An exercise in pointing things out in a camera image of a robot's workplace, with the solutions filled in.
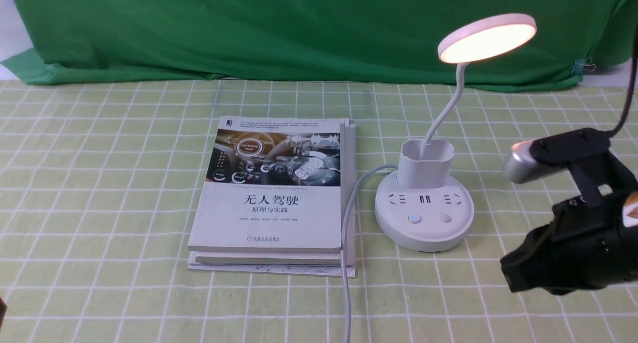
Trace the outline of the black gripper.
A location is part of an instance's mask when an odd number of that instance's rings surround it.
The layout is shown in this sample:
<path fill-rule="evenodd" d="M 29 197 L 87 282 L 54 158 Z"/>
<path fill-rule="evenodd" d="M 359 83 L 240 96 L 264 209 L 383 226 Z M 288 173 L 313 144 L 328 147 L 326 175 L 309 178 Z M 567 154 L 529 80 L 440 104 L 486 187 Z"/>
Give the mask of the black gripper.
<path fill-rule="evenodd" d="M 511 292 L 541 288 L 561 296 L 637 281 L 637 229 L 622 219 L 637 191 L 635 176 L 607 152 L 576 166 L 572 177 L 580 196 L 554 205 L 551 222 L 500 259 Z"/>

